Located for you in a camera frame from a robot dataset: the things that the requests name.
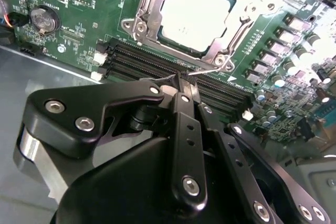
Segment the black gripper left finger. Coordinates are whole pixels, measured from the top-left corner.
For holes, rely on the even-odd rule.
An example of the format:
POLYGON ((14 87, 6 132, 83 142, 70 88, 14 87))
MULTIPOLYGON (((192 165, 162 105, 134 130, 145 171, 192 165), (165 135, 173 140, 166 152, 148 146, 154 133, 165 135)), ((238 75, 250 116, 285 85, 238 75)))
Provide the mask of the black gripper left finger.
POLYGON ((37 168, 56 202, 93 168, 96 147, 152 131, 172 143, 170 194, 188 210, 207 203, 195 77, 165 78, 44 89, 28 96, 18 149, 37 168))

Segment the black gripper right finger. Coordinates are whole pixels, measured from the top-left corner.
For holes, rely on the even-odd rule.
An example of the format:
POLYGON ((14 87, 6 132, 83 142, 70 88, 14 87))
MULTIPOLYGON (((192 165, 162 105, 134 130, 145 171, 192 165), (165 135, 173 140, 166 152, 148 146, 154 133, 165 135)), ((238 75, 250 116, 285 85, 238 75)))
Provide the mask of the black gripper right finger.
POLYGON ((191 94, 199 106, 203 133, 226 168, 237 197, 240 223, 330 223, 322 206, 240 125, 222 125, 215 110, 201 102, 197 80, 191 94))

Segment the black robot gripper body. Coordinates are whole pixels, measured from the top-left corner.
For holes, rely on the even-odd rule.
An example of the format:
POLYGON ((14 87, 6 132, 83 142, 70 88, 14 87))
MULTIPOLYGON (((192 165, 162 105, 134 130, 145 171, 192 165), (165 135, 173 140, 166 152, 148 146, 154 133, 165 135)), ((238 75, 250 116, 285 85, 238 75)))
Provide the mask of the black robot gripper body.
POLYGON ((53 223, 262 223, 239 199, 226 167, 204 154, 208 200, 183 211, 170 190, 171 144, 150 139, 77 178, 53 223))

